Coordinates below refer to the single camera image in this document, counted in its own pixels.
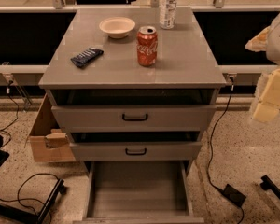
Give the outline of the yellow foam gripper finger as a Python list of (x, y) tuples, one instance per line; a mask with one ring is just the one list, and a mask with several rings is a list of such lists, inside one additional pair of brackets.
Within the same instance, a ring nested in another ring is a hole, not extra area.
[(259, 78), (251, 104), (252, 120), (267, 123), (280, 112), (280, 67)]

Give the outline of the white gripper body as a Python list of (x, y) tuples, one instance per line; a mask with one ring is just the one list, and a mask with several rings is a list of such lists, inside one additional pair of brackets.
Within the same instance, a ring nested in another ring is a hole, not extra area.
[(280, 65), (280, 13), (272, 23), (250, 39), (245, 48), (250, 51), (265, 51), (269, 61)]

